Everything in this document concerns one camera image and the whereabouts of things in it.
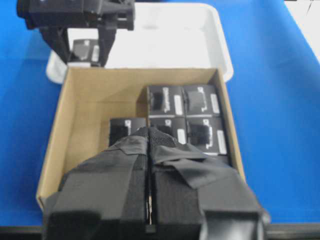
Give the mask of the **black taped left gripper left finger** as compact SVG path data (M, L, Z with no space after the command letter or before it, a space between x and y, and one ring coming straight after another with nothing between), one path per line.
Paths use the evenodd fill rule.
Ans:
M45 240L142 240L146 228L146 127L67 172L45 202Z

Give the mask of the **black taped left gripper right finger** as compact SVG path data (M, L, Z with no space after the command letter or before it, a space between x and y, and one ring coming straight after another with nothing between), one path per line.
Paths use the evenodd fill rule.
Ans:
M231 166L150 128L153 206L161 240L265 240L268 213Z

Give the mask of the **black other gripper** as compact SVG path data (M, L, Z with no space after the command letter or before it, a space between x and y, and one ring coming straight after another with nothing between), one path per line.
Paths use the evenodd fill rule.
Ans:
M134 29L133 0L18 0L17 15L28 29L39 29L43 40L67 65L71 50L67 28L96 28L99 56L92 67L104 67L117 29Z

